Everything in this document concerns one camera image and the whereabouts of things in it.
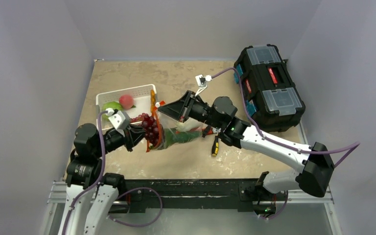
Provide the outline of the green cabbage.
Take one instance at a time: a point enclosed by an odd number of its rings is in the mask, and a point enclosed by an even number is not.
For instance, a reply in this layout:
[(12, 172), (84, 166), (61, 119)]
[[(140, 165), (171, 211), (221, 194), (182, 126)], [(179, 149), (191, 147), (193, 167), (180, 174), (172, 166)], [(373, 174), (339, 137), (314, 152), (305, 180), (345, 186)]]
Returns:
[(115, 102), (115, 101), (111, 101), (111, 102), (107, 102), (107, 103), (105, 103), (105, 104), (102, 106), (101, 109), (102, 109), (102, 111), (105, 111), (105, 110), (108, 109), (108, 108), (111, 108), (111, 109), (113, 109), (113, 110), (117, 109), (117, 110), (120, 110), (120, 111), (124, 110), (123, 106), (122, 106), (120, 103)]

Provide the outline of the yellow black screwdriver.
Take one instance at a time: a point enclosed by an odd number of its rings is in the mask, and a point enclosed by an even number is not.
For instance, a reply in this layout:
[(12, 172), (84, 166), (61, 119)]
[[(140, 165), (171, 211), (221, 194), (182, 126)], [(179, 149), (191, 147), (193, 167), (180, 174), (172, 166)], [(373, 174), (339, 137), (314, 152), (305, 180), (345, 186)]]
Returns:
[(218, 151), (219, 151), (219, 137), (218, 137), (218, 135), (215, 135), (214, 141), (213, 141), (212, 147), (211, 147), (211, 155), (213, 157), (216, 157), (217, 154), (218, 154)]

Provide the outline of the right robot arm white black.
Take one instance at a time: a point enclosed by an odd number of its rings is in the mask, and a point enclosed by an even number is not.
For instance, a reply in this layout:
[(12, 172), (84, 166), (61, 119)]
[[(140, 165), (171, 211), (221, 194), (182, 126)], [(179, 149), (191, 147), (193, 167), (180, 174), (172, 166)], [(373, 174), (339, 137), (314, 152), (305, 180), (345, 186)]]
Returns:
[(290, 170), (261, 174), (255, 186), (261, 199), (295, 189), (319, 198), (327, 192), (335, 166), (324, 144), (316, 142), (310, 146), (258, 132), (251, 123), (236, 117), (237, 107), (227, 96), (219, 96), (208, 105), (187, 91), (179, 100), (160, 106), (158, 111), (176, 121), (194, 119), (217, 128), (226, 145), (256, 151), (288, 165)]

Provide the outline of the white perforated plastic basket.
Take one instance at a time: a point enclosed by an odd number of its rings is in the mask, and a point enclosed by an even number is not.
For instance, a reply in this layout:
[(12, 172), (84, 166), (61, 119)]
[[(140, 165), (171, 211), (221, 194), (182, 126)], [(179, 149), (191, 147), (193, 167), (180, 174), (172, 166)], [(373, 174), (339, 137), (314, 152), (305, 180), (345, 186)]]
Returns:
[(99, 93), (96, 95), (97, 113), (112, 108), (125, 111), (133, 124), (142, 121), (142, 115), (152, 114), (157, 101), (156, 87), (153, 84)]

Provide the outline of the clear zip bag orange zipper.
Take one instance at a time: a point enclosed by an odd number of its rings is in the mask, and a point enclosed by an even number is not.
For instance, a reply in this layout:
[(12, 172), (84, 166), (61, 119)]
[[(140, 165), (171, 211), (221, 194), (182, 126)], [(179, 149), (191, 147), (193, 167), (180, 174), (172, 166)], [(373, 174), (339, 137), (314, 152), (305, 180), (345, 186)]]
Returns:
[(146, 151), (164, 150), (174, 144), (183, 144), (202, 137), (205, 124), (189, 118), (185, 122), (176, 121), (159, 112), (165, 102), (157, 102), (152, 106), (151, 115), (143, 115), (141, 123), (147, 141)]

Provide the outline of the black toolbox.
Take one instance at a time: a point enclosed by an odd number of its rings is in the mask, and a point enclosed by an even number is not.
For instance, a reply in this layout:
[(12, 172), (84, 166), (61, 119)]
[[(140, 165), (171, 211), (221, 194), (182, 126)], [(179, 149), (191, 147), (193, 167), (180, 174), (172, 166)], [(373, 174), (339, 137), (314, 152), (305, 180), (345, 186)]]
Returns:
[(264, 132), (297, 126), (306, 110), (276, 45), (249, 46), (234, 63), (247, 114)]

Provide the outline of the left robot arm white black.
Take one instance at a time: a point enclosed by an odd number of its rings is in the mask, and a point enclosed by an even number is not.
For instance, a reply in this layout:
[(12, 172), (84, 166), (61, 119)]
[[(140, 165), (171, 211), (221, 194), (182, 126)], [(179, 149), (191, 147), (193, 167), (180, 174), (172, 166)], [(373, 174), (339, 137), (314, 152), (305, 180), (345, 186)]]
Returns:
[(67, 166), (66, 202), (60, 235), (94, 234), (115, 200), (125, 197), (124, 176), (105, 173), (105, 155), (122, 146), (132, 151), (145, 135), (141, 126), (129, 125), (123, 133), (99, 132), (86, 123), (75, 131), (74, 149)]

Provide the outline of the green cucumber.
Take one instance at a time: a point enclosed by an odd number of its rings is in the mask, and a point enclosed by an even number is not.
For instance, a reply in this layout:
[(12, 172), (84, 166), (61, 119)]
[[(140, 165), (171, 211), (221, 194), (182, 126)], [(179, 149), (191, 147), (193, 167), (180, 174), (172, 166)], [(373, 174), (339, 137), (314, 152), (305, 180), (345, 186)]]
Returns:
[(176, 128), (166, 128), (163, 130), (163, 140), (160, 149), (166, 149), (174, 144), (183, 144), (202, 137), (202, 131), (180, 132)]

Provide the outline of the pink peach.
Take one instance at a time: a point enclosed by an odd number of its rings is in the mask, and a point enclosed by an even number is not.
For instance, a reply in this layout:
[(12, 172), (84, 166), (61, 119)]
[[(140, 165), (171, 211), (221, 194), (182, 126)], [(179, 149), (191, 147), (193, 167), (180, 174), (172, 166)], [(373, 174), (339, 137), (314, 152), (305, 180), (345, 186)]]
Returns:
[(124, 94), (118, 99), (119, 103), (125, 110), (131, 109), (134, 106), (134, 99), (131, 95)]

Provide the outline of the white radish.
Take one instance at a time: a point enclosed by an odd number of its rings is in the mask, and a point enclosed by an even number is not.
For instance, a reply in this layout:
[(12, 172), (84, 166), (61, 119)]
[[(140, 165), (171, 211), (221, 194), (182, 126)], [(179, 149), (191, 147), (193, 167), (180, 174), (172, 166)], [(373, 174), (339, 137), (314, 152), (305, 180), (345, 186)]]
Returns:
[(203, 125), (202, 122), (189, 118), (185, 122), (177, 122), (176, 130), (180, 132), (202, 131)]

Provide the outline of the red grape bunch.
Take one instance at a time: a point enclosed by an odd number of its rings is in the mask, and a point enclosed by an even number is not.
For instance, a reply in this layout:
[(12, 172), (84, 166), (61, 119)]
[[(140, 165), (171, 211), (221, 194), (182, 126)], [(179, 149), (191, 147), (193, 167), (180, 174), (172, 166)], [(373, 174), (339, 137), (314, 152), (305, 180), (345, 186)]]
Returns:
[(163, 129), (159, 124), (159, 121), (153, 115), (142, 113), (130, 120), (132, 124), (139, 123), (144, 129), (144, 138), (147, 141), (147, 152), (160, 147), (164, 140)]

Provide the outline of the aluminium frame rail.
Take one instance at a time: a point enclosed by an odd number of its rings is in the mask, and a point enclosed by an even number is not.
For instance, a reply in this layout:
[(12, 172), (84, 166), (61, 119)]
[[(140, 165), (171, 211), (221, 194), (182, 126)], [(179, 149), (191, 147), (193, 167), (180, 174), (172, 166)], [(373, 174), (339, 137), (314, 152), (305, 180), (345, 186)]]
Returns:
[(326, 147), (315, 143), (304, 161), (302, 172), (263, 172), (246, 179), (163, 179), (124, 180), (108, 174), (98, 189), (76, 203), (67, 234), (94, 235), (114, 213), (144, 213), (146, 209), (211, 209), (254, 212), (269, 220), (280, 213), (275, 199), (282, 202), (331, 203), (329, 181), (334, 164)]

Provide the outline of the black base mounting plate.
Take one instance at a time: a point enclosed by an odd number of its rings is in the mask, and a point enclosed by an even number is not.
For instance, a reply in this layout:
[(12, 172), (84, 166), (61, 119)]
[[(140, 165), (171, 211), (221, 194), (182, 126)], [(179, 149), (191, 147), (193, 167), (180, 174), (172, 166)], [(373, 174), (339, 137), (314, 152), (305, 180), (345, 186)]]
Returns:
[(251, 179), (126, 180), (132, 192), (116, 200), (110, 213), (144, 213), (147, 209), (220, 209), (274, 213), (285, 193), (271, 194)]

